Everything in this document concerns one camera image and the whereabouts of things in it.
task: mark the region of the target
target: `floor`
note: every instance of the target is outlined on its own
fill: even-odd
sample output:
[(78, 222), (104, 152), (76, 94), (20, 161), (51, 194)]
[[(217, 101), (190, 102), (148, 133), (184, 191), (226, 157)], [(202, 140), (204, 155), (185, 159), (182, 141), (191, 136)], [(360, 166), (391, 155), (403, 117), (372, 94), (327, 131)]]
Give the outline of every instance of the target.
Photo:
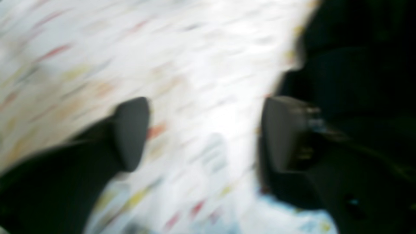
[(315, 0), (3, 0), (0, 170), (137, 96), (144, 160), (85, 234), (335, 234), (325, 212), (260, 194), (263, 100), (297, 66)]

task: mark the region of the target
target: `colorful speckled floor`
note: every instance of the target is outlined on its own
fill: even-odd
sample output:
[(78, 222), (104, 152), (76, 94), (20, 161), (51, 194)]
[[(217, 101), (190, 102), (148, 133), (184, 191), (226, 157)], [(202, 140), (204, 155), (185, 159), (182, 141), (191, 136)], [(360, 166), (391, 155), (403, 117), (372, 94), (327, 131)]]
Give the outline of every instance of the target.
[(262, 196), (254, 171), (262, 102), (317, 5), (1, 1), (0, 169), (146, 96), (144, 161), (109, 184), (86, 234), (335, 234), (326, 213)]

